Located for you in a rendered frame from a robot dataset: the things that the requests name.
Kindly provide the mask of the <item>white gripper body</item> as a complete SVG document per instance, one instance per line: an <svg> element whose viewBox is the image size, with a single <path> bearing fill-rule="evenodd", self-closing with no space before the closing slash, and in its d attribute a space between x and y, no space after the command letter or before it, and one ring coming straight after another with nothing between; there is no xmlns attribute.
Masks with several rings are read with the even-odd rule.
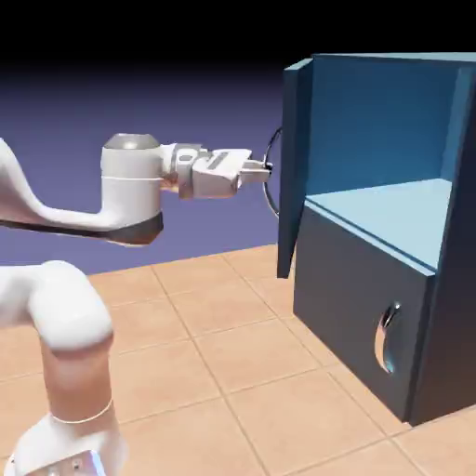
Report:
<svg viewBox="0 0 476 476"><path fill-rule="evenodd" d="M245 163L252 158L249 149L221 149L200 157L192 166L194 198L230 198L239 188Z"/></svg>

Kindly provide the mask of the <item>curved dark metal handle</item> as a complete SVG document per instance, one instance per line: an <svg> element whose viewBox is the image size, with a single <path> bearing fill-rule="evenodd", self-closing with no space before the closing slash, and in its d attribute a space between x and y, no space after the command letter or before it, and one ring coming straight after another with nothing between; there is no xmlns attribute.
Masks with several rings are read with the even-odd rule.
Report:
<svg viewBox="0 0 476 476"><path fill-rule="evenodd" d="M265 199L266 199L266 202L268 204L268 207L270 208L271 212L273 213L273 215L275 217L279 217L279 207L278 205L275 203L272 195L271 195L271 192L270 192L270 187L269 187L269 179L271 178L271 174L272 174L272 170L273 170L273 164L271 163L270 161L270 155L271 155L271 150L274 146L274 143L276 142L276 140L281 137L281 134L282 134L282 128L279 126L275 131L274 133L272 134L269 142L268 142L268 145L267 145L267 148L264 152L264 155L263 155L263 165L264 165L264 168L269 172L269 176L268 178L263 182L262 184L262 190L263 190L263 193L264 193L264 196L265 196Z"/></svg>

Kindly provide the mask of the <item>blue cabinet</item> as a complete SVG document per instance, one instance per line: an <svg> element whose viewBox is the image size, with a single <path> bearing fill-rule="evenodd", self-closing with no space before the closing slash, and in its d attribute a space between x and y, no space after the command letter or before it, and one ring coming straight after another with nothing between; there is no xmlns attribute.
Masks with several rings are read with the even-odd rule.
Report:
<svg viewBox="0 0 476 476"><path fill-rule="evenodd" d="M405 422L476 404L476 53L317 56L305 207L435 275Z"/></svg>

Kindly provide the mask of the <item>dark blue cabinet door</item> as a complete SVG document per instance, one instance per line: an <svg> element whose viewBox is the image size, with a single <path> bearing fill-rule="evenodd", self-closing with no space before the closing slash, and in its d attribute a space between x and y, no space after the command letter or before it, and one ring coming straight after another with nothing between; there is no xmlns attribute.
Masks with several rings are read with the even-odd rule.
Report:
<svg viewBox="0 0 476 476"><path fill-rule="evenodd" d="M402 421L412 421L422 341L435 275L414 261L305 207L297 238L294 313ZM377 322L393 302L388 350L394 372L374 354Z"/></svg>

